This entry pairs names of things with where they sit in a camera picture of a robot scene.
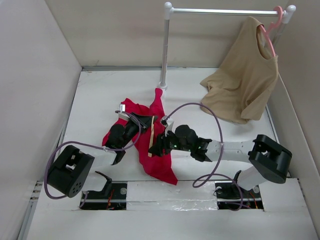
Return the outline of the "beige plastic hanger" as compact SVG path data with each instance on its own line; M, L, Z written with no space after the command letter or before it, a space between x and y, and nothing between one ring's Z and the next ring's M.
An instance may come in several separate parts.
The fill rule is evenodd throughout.
M150 139L149 139L149 146L148 149L150 149L153 146L153 141L154 141L154 123L155 123L155 115L152 116L151 120L151 126L150 126Z

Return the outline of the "red t shirt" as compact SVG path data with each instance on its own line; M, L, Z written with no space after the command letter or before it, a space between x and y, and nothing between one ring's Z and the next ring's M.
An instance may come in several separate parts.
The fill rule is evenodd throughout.
M162 134L165 131L165 127L161 124L161 118L165 116L162 95L163 91L156 88L154 100L150 106L135 103L129 98L122 101L125 111L141 120L143 125L141 133L135 122L119 117L103 137L102 145L121 149L129 142L134 142L144 172L162 182L176 185L178 179L172 170L170 151L165 150L162 143Z

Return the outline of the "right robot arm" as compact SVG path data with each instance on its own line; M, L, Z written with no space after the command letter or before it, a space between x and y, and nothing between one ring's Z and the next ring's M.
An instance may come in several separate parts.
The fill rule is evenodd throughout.
M199 162L235 161L251 164L235 174L231 191L242 197L249 190L264 182L284 184L287 179L292 153L270 137L259 134L254 140L218 142L197 136L188 125L175 131L165 130L156 137L149 153L159 157L172 150L189 152Z

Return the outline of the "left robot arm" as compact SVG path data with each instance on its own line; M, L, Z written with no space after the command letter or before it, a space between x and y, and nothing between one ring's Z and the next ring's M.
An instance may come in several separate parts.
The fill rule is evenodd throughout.
M126 150L143 140L148 130L155 127L157 115L118 112L122 123L115 123L102 146L78 141L59 145L49 157L45 168L44 191L53 200L73 198L86 186L94 166L116 165Z

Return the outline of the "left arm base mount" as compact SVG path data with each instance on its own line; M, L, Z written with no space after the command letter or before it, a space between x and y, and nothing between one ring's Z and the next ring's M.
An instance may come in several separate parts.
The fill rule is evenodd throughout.
M113 180L100 171L96 174L105 178L106 182L100 191L88 190L82 192L79 208L81 210L122 211L127 209L127 188L125 181Z

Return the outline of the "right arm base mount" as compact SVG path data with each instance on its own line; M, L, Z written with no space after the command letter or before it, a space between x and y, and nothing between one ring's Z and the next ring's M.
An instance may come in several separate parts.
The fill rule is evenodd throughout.
M241 170L236 172L233 178L215 173L214 176L223 177L225 180L215 180L213 195L217 198L219 210L256 209L264 208L259 185L247 190L238 185Z

